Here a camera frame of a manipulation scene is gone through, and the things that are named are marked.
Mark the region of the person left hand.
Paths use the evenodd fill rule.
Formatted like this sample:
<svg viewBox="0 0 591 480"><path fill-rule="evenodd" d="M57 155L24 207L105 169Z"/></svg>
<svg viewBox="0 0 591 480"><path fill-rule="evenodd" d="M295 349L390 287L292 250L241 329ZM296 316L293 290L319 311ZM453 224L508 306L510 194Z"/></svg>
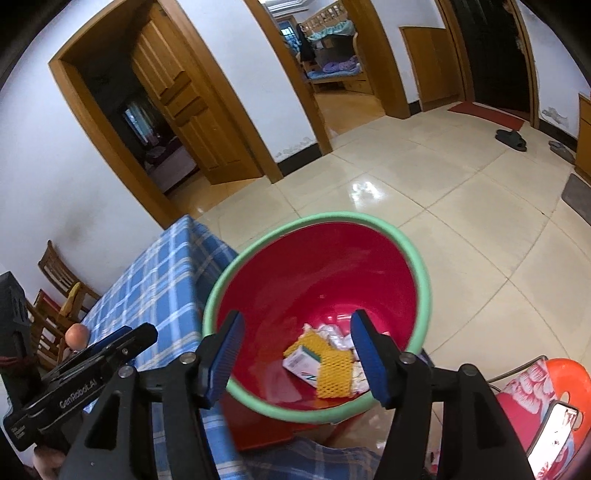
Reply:
<svg viewBox="0 0 591 480"><path fill-rule="evenodd" d="M33 451L33 465L42 480L57 480L66 455L58 450L36 446Z"/></svg>

